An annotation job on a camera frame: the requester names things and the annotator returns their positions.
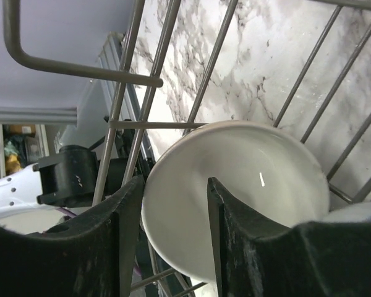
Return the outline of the blue floral bowl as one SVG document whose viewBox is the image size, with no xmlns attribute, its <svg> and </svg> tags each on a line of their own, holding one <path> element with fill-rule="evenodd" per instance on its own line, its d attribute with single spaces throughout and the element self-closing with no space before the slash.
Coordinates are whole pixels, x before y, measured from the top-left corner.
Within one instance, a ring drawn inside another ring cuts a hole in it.
<svg viewBox="0 0 371 297">
<path fill-rule="evenodd" d="M 371 201 L 334 210 L 321 219 L 325 223 L 371 222 Z"/>
</svg>

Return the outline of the beige patterned bowl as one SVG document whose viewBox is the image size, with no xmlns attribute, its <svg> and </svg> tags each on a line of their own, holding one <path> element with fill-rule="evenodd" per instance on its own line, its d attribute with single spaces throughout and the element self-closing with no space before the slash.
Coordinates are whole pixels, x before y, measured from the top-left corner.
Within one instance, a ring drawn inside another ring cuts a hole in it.
<svg viewBox="0 0 371 297">
<path fill-rule="evenodd" d="M 324 217 L 328 182 L 314 155 L 286 132 L 250 121 L 199 127 L 172 144 L 145 184 L 142 223 L 158 255 L 184 275 L 214 282 L 207 183 L 287 227 Z"/>
</svg>

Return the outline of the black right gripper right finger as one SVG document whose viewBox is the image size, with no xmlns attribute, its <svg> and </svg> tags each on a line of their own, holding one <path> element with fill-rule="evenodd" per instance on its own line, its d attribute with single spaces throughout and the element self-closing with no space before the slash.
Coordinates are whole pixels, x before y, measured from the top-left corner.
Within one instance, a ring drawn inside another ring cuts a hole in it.
<svg viewBox="0 0 371 297">
<path fill-rule="evenodd" d="M 371 296 L 371 222 L 288 228 L 207 183 L 220 296 Z"/>
</svg>

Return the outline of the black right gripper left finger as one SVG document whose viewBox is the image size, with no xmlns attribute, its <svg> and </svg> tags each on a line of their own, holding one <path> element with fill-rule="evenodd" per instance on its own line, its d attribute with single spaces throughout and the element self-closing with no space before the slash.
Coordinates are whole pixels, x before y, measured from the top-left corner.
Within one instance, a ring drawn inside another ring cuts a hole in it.
<svg viewBox="0 0 371 297">
<path fill-rule="evenodd" d="M 44 233 L 0 226 L 0 296 L 129 296 L 144 180 Z"/>
</svg>

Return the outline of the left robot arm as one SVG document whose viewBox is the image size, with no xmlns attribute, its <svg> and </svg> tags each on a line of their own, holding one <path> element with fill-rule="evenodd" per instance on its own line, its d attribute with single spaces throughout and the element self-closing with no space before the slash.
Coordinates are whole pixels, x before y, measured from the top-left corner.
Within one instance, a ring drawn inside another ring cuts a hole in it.
<svg viewBox="0 0 371 297">
<path fill-rule="evenodd" d="M 91 213 L 99 167 L 94 151 L 68 145 L 0 179 L 0 219 L 64 208 Z"/>
</svg>

